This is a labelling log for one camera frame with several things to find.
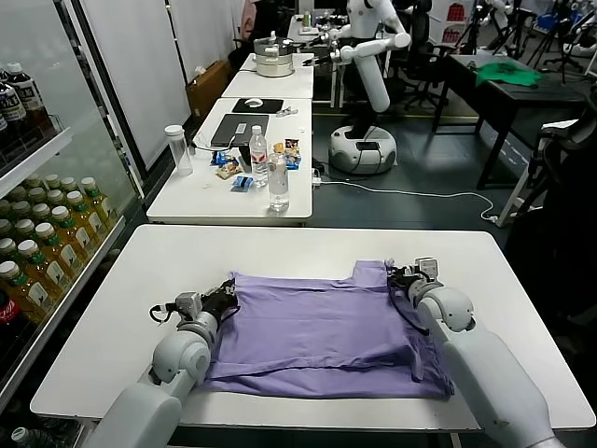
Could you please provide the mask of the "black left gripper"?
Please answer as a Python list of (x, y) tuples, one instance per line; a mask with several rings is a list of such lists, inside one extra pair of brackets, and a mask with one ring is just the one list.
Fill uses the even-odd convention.
[(233, 280), (229, 279), (223, 282), (219, 289), (201, 296), (202, 310), (218, 322), (224, 322), (239, 312), (238, 292), (237, 286), (233, 286)]

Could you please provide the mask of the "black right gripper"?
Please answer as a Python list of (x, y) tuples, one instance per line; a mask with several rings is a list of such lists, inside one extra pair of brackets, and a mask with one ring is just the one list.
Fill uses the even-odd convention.
[(397, 268), (393, 259), (384, 262), (385, 270), (390, 275), (390, 288), (408, 292), (411, 285), (420, 280), (420, 275), (410, 266)]

